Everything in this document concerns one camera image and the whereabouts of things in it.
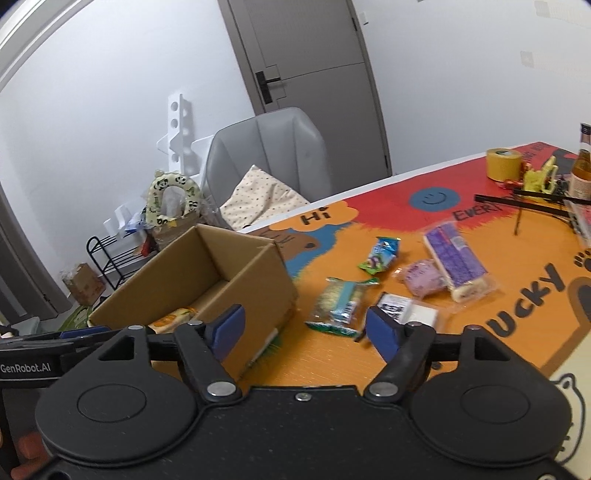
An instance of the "orange table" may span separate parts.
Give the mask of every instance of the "orange table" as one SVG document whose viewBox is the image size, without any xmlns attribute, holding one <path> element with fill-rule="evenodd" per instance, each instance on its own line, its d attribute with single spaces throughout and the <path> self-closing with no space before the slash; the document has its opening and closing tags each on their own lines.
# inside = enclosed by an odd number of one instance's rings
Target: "orange table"
<svg viewBox="0 0 591 480">
<path fill-rule="evenodd" d="M 545 143 L 518 148 L 539 167 L 555 155 L 568 167 L 573 155 Z M 366 280 L 357 265 L 376 236 L 401 241 L 399 265 L 428 257 L 421 230 L 455 219 L 499 291 L 455 314 L 444 326 L 459 333 L 464 325 L 483 325 L 525 359 L 539 367 L 565 393 L 573 409 L 573 427 L 559 459 L 581 478 L 591 477 L 591 433 L 584 429 L 585 398 L 591 398 L 591 251 L 581 251 L 565 222 L 524 210 L 514 235 L 517 210 L 476 204 L 474 194 L 506 196 L 508 191 L 486 178 L 484 158 L 400 181 L 393 177 L 310 205 L 307 212 L 259 228 L 256 235 L 274 238 L 300 293 L 298 310 L 277 341 L 242 379 L 242 386 L 354 384 L 363 389 L 384 362 L 366 340 L 314 332 L 304 321 L 326 277 Z M 403 284 L 382 274 L 381 288 L 410 296 Z M 448 294 L 428 300 L 450 306 Z"/>
</svg>

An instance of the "gray chair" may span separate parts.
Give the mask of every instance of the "gray chair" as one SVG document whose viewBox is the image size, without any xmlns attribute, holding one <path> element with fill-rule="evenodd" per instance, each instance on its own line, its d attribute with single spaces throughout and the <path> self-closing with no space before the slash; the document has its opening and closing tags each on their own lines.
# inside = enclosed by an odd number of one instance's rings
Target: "gray chair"
<svg viewBox="0 0 591 480">
<path fill-rule="evenodd" d="M 222 206 L 252 165 L 309 202 L 335 193 L 324 140 L 299 108 L 265 113 L 220 130 L 205 165 L 205 198 Z"/>
</svg>

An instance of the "blue circle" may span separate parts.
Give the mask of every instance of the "blue circle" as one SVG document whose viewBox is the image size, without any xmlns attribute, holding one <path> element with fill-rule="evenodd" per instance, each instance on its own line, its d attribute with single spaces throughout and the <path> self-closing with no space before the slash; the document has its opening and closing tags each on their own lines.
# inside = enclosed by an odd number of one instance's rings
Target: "blue circle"
<svg viewBox="0 0 591 480">
<path fill-rule="evenodd" d="M 429 187 L 413 193 L 410 205 L 423 212 L 441 212 L 460 203 L 460 196 L 451 189 Z"/>
</svg>

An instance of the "door handle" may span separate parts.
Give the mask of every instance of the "door handle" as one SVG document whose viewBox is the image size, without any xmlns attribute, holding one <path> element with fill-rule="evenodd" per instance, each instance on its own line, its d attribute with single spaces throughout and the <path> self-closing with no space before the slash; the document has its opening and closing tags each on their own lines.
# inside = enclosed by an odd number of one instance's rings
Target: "door handle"
<svg viewBox="0 0 591 480">
<path fill-rule="evenodd" d="M 261 89 L 262 100 L 265 102 L 265 105 L 269 103 L 273 103 L 273 98 L 271 97 L 271 91 L 269 90 L 269 83 L 280 82 L 281 77 L 277 77 L 274 79 L 267 80 L 265 78 L 265 72 L 256 72 L 256 82 L 258 83 L 259 88 Z"/>
</svg>

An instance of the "person's hand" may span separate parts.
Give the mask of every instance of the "person's hand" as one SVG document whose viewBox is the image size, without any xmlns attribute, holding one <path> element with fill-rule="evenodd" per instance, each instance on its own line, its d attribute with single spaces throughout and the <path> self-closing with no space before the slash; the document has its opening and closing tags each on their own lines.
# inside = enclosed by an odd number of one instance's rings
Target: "person's hand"
<svg viewBox="0 0 591 480">
<path fill-rule="evenodd" d="M 49 455 L 43 446 L 39 432 L 31 432 L 20 437 L 17 441 L 17 449 L 28 462 L 12 469 L 10 472 L 12 480 L 24 480 L 49 460 Z"/>
</svg>

